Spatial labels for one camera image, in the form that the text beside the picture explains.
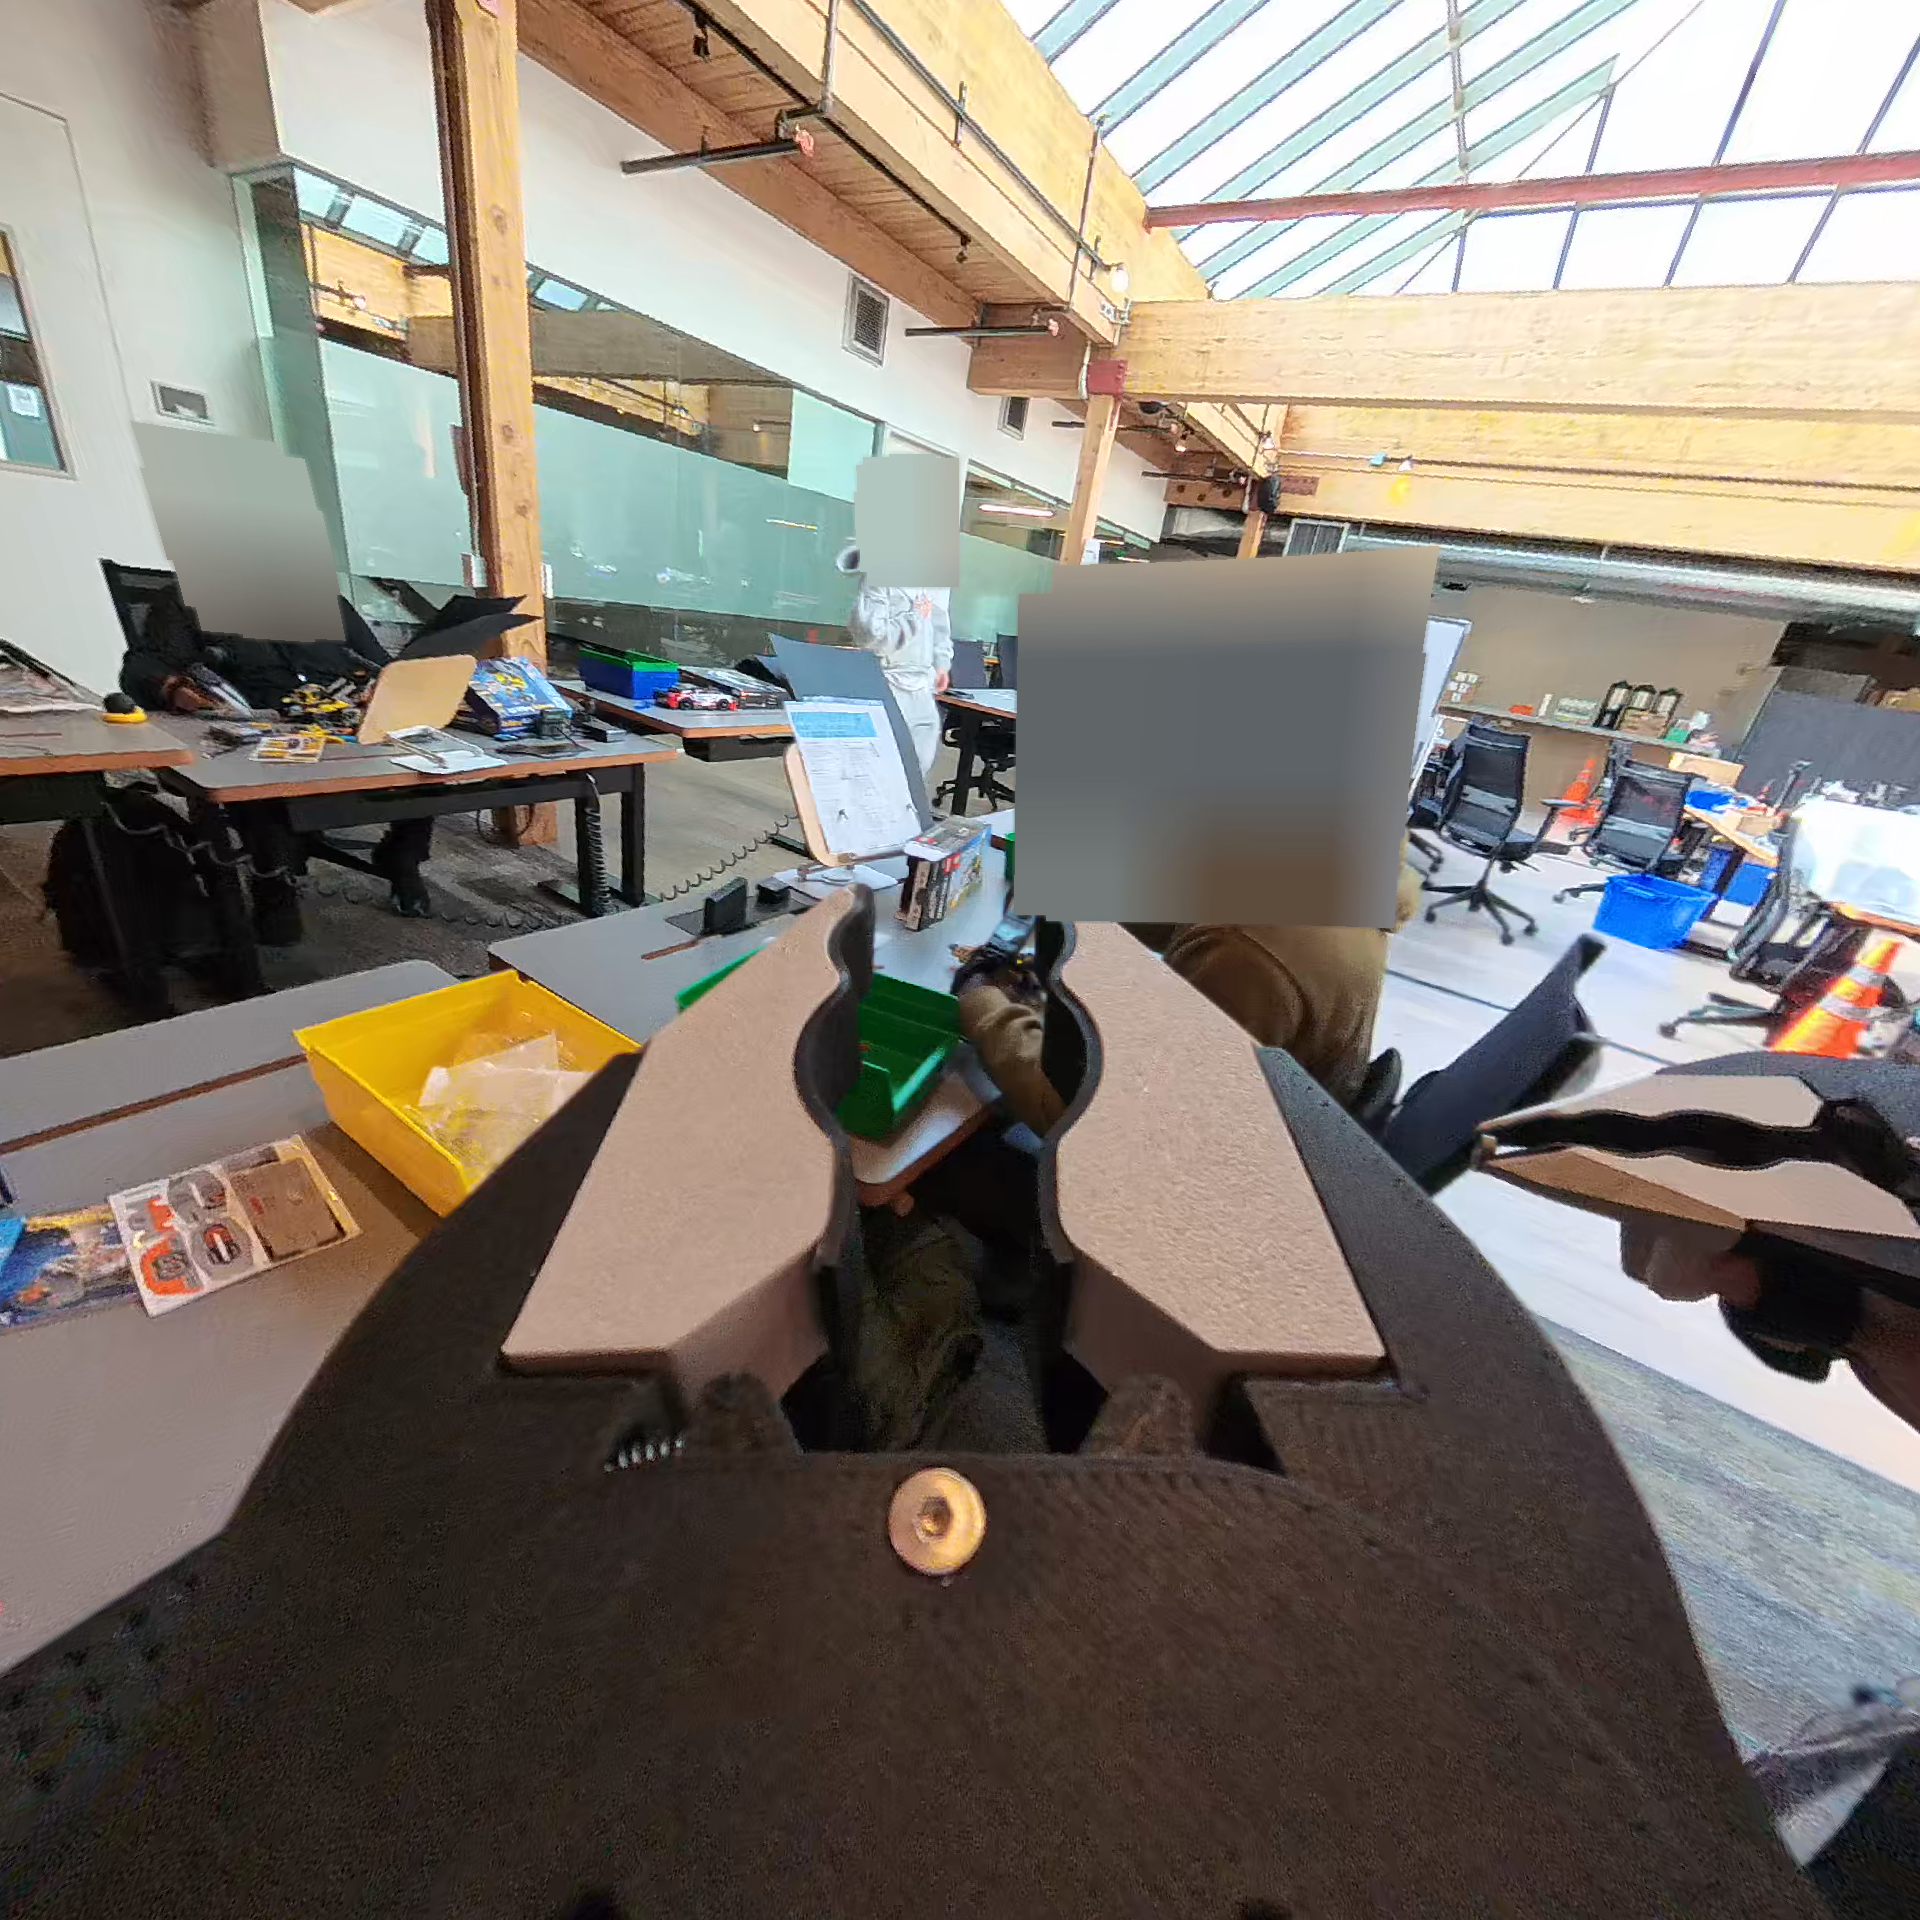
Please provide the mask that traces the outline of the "blue toy box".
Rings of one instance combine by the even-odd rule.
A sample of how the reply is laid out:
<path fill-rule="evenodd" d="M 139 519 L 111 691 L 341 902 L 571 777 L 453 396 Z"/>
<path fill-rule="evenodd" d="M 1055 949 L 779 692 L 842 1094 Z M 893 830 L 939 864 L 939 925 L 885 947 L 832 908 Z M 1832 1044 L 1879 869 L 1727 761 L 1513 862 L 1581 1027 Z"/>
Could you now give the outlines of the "blue toy box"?
<path fill-rule="evenodd" d="M 529 657 L 473 662 L 459 726 L 498 740 L 560 740 L 575 731 L 571 701 Z"/>

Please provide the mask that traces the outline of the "robot sticker sheet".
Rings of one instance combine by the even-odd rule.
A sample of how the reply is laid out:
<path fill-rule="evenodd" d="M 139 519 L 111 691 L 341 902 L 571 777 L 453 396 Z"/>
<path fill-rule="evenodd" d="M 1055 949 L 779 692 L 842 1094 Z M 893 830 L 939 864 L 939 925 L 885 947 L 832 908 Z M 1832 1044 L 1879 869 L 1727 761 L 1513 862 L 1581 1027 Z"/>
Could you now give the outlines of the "robot sticker sheet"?
<path fill-rule="evenodd" d="M 114 1190 L 108 1208 L 148 1317 L 339 1251 L 361 1231 L 305 1136 Z"/>

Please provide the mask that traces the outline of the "wooden pillar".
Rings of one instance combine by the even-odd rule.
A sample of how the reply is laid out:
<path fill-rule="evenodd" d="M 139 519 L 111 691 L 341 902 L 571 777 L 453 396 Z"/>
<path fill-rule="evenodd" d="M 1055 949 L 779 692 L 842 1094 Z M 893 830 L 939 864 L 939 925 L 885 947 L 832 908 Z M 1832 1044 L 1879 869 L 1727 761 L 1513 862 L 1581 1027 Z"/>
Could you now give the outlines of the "wooden pillar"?
<path fill-rule="evenodd" d="M 519 598 L 507 645 L 545 656 L 537 397 L 522 212 L 514 1 L 423 5 L 448 230 L 453 361 L 484 588 Z"/>

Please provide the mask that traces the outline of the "whiteboard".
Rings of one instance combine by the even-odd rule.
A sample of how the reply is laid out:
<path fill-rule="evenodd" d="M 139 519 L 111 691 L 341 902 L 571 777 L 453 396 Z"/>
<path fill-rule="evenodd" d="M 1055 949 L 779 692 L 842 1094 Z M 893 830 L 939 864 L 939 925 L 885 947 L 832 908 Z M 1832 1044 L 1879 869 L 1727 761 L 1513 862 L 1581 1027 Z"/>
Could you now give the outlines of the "whiteboard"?
<path fill-rule="evenodd" d="M 1433 751 L 1433 742 L 1440 739 L 1442 728 L 1442 703 L 1449 697 L 1447 688 L 1456 672 L 1456 660 L 1464 647 L 1464 640 L 1469 636 L 1472 623 L 1459 616 L 1444 615 L 1429 615 L 1425 623 L 1425 675 L 1423 675 L 1423 692 L 1417 705 L 1417 728 L 1412 740 L 1412 761 L 1410 761 L 1410 779 L 1417 785 L 1429 753 Z"/>

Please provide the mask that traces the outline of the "black backpack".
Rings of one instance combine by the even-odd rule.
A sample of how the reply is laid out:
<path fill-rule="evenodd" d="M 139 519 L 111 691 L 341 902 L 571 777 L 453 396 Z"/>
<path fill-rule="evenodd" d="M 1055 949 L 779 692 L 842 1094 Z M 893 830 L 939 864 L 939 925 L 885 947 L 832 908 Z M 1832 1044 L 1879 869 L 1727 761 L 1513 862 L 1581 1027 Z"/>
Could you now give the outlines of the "black backpack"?
<path fill-rule="evenodd" d="M 148 785 L 111 784 L 91 816 L 55 830 L 39 891 L 71 961 L 125 1005 L 167 1017 L 177 968 L 210 991 L 242 989 L 210 880 L 213 859 L 177 806 Z"/>

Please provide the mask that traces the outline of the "clear plastic parts bags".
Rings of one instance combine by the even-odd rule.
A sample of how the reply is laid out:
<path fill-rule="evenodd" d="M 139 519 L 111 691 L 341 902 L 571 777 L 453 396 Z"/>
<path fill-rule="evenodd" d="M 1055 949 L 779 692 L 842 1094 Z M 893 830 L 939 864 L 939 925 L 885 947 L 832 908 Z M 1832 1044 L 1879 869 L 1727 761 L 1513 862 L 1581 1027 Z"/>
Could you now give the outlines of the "clear plastic parts bags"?
<path fill-rule="evenodd" d="M 457 1168 L 484 1182 L 589 1081 L 577 1046 L 539 1024 L 479 1029 L 434 1062 L 403 1115 Z"/>

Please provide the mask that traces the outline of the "blue plastic bin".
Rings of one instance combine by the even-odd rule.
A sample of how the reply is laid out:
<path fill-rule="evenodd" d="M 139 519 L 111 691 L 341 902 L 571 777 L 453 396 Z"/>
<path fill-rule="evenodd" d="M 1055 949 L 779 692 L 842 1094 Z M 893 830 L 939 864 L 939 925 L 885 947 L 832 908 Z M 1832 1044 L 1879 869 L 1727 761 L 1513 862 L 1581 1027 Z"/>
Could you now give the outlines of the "blue plastic bin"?
<path fill-rule="evenodd" d="M 1619 872 L 1600 889 L 1592 932 L 1604 941 L 1667 952 L 1682 949 L 1715 905 L 1713 889 L 1656 872 Z"/>

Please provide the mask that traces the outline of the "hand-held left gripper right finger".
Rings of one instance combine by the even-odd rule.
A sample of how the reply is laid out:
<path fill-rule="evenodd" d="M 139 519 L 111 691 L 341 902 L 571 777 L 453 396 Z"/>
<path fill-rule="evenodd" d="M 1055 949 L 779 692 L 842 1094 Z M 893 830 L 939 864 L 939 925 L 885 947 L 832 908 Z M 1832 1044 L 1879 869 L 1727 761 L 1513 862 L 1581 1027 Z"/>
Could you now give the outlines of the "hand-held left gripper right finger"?
<path fill-rule="evenodd" d="M 1388 1347 L 1258 1044 L 1116 924 L 1044 924 L 1035 1373 L 1074 1451 L 1128 1385 L 1245 1453 L 1258 1390 L 1368 1400 Z"/>

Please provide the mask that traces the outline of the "yellow plastic bin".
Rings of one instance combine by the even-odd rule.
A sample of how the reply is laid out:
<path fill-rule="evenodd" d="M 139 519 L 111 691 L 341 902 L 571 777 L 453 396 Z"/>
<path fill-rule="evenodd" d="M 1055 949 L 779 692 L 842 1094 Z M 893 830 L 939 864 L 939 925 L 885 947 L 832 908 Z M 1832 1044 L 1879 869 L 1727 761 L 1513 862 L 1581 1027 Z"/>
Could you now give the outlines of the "yellow plastic bin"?
<path fill-rule="evenodd" d="M 457 1040 L 479 1029 L 517 1022 L 556 1030 L 578 1051 L 592 1077 L 620 1054 L 641 1049 L 635 1040 L 514 971 L 394 999 L 367 1013 L 305 1027 L 295 1036 L 332 1121 L 444 1215 L 476 1187 L 465 1189 L 451 1159 L 400 1105 L 419 1092 L 433 1065 L 451 1057 Z"/>

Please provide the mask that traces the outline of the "orange traffic cone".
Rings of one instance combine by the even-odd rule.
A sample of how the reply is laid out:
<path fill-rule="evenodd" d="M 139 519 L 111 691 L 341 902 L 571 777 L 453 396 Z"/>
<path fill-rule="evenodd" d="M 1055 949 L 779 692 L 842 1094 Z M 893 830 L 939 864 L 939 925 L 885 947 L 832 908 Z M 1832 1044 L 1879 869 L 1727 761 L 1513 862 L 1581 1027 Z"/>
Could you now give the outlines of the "orange traffic cone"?
<path fill-rule="evenodd" d="M 1903 951 L 1899 934 L 1875 931 L 1859 955 L 1781 1024 L 1767 1051 L 1823 1061 L 1861 1057 L 1882 1029 L 1890 1030 L 1911 1011 L 1892 979 Z"/>

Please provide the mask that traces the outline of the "blue cover manual booklet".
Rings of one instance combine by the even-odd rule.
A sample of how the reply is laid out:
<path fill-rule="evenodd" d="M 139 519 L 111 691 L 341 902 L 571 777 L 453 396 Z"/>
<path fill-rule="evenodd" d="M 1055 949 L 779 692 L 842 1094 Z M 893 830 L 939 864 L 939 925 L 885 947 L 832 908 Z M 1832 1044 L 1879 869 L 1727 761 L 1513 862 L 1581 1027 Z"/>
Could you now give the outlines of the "blue cover manual booklet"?
<path fill-rule="evenodd" d="M 111 1204 L 2 1215 L 2 1329 L 138 1303 L 129 1247 Z"/>

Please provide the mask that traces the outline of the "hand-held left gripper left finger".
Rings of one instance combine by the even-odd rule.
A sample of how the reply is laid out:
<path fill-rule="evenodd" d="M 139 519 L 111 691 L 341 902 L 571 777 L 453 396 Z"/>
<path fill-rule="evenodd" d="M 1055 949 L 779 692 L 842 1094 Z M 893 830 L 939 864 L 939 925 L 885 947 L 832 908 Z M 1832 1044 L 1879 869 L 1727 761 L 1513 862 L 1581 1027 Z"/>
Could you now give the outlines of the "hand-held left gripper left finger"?
<path fill-rule="evenodd" d="M 865 1265 L 840 1099 L 857 1079 L 875 900 L 850 884 L 641 1049 L 504 1339 L 529 1376 L 724 1376 L 850 1391 Z"/>

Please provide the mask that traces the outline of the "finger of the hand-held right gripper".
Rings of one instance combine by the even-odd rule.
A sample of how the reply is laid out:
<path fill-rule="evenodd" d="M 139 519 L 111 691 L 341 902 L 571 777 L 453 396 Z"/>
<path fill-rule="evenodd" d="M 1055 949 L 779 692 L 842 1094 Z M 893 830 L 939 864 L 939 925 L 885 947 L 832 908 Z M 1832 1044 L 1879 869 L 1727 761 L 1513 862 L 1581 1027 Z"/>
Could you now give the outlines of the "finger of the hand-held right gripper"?
<path fill-rule="evenodd" d="M 1720 1168 L 1675 1155 L 1623 1157 L 1564 1144 L 1493 1157 L 1483 1173 L 1612 1219 L 1657 1215 L 1713 1229 L 1837 1231 L 1915 1241 L 1915 1215 L 1892 1190 L 1815 1161 Z"/>
<path fill-rule="evenodd" d="M 1867 1109 L 1791 1073 L 1656 1073 L 1523 1109 L 1479 1128 L 1497 1157 L 1589 1148 L 1628 1159 L 1681 1157 L 1722 1168 L 1785 1161 L 1867 1164 Z"/>

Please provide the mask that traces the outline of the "wooden clipboard with paper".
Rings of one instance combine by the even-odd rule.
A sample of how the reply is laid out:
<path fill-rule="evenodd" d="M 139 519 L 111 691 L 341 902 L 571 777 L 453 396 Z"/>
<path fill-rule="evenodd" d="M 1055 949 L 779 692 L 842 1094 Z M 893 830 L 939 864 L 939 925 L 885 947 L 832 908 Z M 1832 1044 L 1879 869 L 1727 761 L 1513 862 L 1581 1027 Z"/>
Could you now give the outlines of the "wooden clipboard with paper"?
<path fill-rule="evenodd" d="M 801 700 L 784 703 L 784 719 L 784 769 L 813 864 L 852 869 L 924 836 L 928 824 L 909 779 L 916 765 L 885 703 Z"/>

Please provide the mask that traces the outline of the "person's right hand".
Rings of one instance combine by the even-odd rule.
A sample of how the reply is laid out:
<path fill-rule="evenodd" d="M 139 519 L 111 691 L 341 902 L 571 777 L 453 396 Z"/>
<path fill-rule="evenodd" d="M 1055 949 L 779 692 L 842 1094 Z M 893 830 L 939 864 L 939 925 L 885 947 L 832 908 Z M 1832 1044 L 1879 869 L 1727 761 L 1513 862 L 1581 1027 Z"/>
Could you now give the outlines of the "person's right hand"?
<path fill-rule="evenodd" d="M 1668 1303 L 1717 1300 L 1749 1310 L 1762 1278 L 1744 1237 L 1691 1220 L 1636 1215 L 1619 1229 L 1619 1260 L 1628 1278 Z"/>

